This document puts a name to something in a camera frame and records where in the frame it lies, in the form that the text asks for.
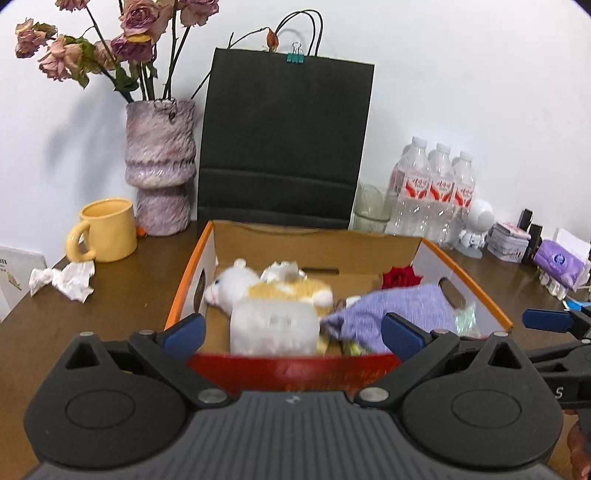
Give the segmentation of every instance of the purple tissue package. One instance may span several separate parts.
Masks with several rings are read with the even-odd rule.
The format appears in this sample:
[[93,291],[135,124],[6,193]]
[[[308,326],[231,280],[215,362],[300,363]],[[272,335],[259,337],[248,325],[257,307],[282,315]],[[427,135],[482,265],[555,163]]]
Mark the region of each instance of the purple tissue package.
[[581,260],[556,242],[544,240],[534,257],[534,263],[566,288],[573,288],[584,270]]

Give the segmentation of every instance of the lavender fabric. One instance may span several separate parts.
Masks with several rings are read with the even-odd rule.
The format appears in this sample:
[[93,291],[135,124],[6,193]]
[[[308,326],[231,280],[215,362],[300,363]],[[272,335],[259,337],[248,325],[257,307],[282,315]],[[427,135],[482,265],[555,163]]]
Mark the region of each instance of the lavender fabric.
[[389,353],[381,334],[387,313],[397,313],[426,332],[456,328],[454,311],[437,284],[368,293],[349,308],[324,317],[322,324],[337,340],[352,340],[372,352]]

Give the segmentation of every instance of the white robot figure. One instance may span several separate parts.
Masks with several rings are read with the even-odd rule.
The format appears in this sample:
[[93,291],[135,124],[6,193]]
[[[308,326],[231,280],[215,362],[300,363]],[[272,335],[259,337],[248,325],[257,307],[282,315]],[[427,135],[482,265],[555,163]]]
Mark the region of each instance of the white robot figure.
[[465,228],[455,244],[455,249],[472,258],[482,258],[480,249],[485,245],[486,233],[495,223],[490,203],[473,199],[466,217]]

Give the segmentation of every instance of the red rose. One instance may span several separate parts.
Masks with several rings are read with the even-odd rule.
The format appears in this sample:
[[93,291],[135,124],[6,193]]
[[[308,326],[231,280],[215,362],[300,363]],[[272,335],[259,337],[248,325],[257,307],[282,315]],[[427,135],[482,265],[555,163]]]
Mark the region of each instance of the red rose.
[[414,287],[419,285],[422,279],[422,277],[417,277],[414,274],[412,265],[404,268],[392,267],[392,270],[384,274],[382,290],[386,288]]

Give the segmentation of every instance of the tissue pack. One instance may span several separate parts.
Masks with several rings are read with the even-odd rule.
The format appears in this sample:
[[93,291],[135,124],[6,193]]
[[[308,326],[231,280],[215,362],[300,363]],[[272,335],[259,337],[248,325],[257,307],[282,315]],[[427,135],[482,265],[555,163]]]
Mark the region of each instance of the tissue pack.
[[230,319],[230,353],[245,356],[316,354],[320,333],[311,303],[285,300],[239,301]]
[[534,263],[566,288],[575,286],[585,268],[581,260],[552,240],[542,242],[534,257]]

